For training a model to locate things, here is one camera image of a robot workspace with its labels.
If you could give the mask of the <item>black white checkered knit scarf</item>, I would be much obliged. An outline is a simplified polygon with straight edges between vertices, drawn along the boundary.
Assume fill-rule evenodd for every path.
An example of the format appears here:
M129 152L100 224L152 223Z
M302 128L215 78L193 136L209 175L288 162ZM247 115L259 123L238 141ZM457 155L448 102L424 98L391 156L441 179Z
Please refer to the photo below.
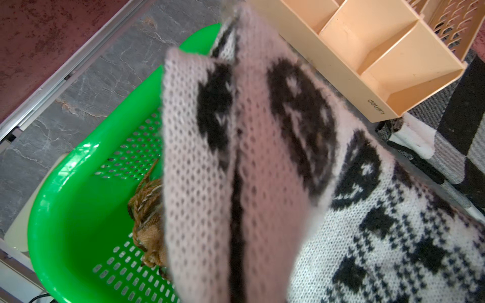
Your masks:
M165 241L182 302L483 302L484 225L370 134L252 7L165 55Z

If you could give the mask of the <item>brown plaid fringed scarf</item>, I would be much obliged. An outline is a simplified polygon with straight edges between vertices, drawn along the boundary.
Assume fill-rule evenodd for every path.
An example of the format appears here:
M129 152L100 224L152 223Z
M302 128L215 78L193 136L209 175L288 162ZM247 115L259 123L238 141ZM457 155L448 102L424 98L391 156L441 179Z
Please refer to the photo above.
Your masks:
M135 195L128 202L128 214L134 221L133 243L144 252L144 265L158 268L159 275L172 281L169 270L167 247L164 240L163 180L151 180L150 176L157 162L146 172L138 184Z

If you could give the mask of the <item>grey black striped scarf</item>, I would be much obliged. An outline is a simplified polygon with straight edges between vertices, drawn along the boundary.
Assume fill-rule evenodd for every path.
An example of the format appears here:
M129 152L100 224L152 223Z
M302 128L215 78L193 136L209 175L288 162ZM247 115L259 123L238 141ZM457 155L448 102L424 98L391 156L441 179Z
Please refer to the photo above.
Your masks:
M484 222L484 62L469 51L464 74L376 133Z

